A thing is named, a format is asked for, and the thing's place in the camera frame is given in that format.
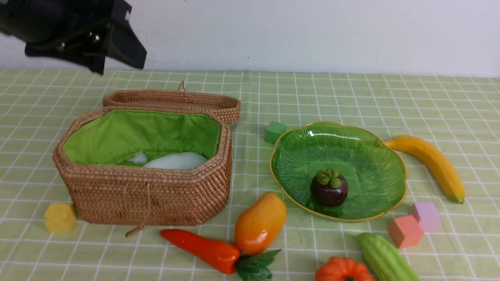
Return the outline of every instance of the green glass plate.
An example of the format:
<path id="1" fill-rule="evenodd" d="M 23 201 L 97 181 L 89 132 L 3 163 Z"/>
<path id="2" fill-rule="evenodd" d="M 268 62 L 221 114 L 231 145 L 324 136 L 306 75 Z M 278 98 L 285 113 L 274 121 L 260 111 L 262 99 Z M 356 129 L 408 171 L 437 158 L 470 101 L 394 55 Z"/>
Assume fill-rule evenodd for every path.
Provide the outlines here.
<path id="1" fill-rule="evenodd" d="M 284 133 L 269 161 L 284 194 L 302 209 L 338 221 L 375 219 L 398 207 L 407 194 L 403 159 L 373 133 L 333 122 L 315 122 Z M 346 179 L 347 199 L 320 205 L 310 193 L 318 170 L 337 169 Z"/>

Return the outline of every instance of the fake pumpkin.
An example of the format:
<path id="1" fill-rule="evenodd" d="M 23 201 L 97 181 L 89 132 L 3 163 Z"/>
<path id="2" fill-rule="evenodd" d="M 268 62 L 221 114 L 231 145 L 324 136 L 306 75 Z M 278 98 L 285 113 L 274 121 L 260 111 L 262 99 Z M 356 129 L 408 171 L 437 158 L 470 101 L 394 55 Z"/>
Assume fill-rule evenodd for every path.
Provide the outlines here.
<path id="1" fill-rule="evenodd" d="M 316 270 L 316 281 L 375 281 L 368 268 L 348 257 L 332 256 Z"/>

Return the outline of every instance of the table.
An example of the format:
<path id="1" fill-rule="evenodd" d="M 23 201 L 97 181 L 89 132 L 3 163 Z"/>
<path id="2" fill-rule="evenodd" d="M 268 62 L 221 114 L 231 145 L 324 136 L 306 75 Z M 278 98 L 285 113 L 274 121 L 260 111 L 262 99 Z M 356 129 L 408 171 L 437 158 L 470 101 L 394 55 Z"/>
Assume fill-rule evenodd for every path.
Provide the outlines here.
<path id="1" fill-rule="evenodd" d="M 360 223 L 312 216 L 288 200 L 288 218 L 271 245 L 281 248 L 269 268 L 276 281 L 314 280 L 331 256 L 363 261 L 353 235 L 390 239 L 395 216 L 414 202 L 434 202 L 436 232 L 401 250 L 423 280 L 498 280 L 500 277 L 500 78 L 258 71 L 149 72 L 0 70 L 0 280 L 135 281 L 238 280 L 190 254 L 167 246 L 163 227 L 125 238 L 128 225 L 78 219 L 70 234 L 51 234 L 44 212 L 69 202 L 52 150 L 79 116 L 122 89 L 176 90 L 237 97 L 241 117 L 232 124 L 233 183 L 227 207 L 208 223 L 186 227 L 207 237 L 233 239 L 237 216 L 263 192 L 279 192 L 269 171 L 273 146 L 264 142 L 271 121 L 297 128 L 318 120 L 366 128 L 385 140 L 411 134 L 437 145 L 464 181 L 466 202 L 447 200 L 427 169 L 402 154 L 409 192 L 393 212 Z"/>

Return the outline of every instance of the purple cube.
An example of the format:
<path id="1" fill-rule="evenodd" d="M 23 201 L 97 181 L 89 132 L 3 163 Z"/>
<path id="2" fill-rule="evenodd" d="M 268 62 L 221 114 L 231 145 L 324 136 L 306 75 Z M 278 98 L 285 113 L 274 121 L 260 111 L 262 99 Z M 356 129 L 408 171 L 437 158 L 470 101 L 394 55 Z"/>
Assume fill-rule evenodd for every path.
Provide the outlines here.
<path id="1" fill-rule="evenodd" d="M 416 221 L 425 232 L 434 232 L 441 223 L 438 209 L 432 202 L 416 202 L 411 206 L 409 215 L 415 217 Z"/>

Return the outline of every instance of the basket handle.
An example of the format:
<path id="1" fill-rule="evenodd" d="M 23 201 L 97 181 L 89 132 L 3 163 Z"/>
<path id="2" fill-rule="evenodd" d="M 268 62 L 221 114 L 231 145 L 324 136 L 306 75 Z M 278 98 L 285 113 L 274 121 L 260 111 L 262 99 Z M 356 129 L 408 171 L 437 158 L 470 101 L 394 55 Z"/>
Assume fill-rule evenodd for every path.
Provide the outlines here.
<path id="1" fill-rule="evenodd" d="M 181 90 L 181 88 L 184 90 L 184 92 L 187 92 L 187 91 L 186 91 L 186 87 L 185 87 L 185 85 L 184 85 L 184 80 L 182 80 L 182 81 L 180 82 L 180 85 L 179 85 L 179 87 L 177 88 L 177 91 L 180 91 L 180 90 Z"/>
<path id="2" fill-rule="evenodd" d="M 151 194 L 150 194 L 150 184 L 148 182 L 147 183 L 147 215 L 144 217 L 142 222 L 137 227 L 135 227 L 134 229 L 125 233 L 125 237 L 129 238 L 129 237 L 135 235 L 136 233 L 138 233 L 139 231 L 141 231 L 144 228 L 146 221 L 150 217 L 150 213 L 151 213 Z"/>

